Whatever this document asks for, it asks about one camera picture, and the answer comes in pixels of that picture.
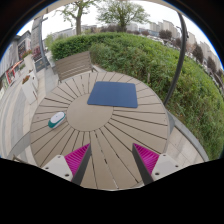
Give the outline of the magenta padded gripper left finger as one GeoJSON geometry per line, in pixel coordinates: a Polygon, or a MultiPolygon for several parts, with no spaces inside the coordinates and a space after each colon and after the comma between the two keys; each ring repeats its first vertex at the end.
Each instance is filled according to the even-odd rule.
{"type": "Polygon", "coordinates": [[[56,155],[42,169],[81,185],[90,156],[91,144],[86,144],[66,156],[56,155]]]}

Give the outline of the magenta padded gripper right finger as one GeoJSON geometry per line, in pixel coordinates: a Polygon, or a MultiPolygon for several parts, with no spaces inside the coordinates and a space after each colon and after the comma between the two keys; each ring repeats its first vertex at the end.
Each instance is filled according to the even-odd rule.
{"type": "Polygon", "coordinates": [[[157,154],[138,144],[133,144],[132,154],[145,185],[181,169],[181,166],[168,154],[157,154]]]}

